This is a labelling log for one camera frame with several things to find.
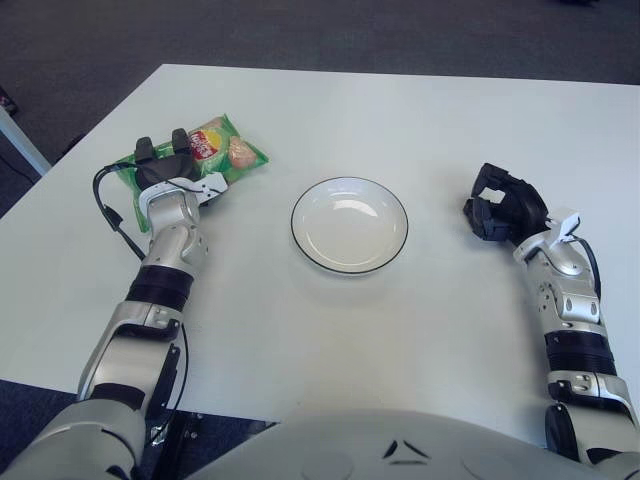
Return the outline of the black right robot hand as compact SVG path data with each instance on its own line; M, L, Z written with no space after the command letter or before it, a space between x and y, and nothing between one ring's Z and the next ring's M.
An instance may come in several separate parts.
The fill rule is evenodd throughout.
M490 163L481 167L463 213L484 241L519 245L548 229L548 209L537 190Z

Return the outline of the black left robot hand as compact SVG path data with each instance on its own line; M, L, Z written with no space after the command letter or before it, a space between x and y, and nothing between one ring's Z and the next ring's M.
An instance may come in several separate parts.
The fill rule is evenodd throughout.
M196 180L195 160L189 136L184 129L172 132L170 147L171 152L160 157L150 137L137 140L134 151L135 182L140 190L174 178Z

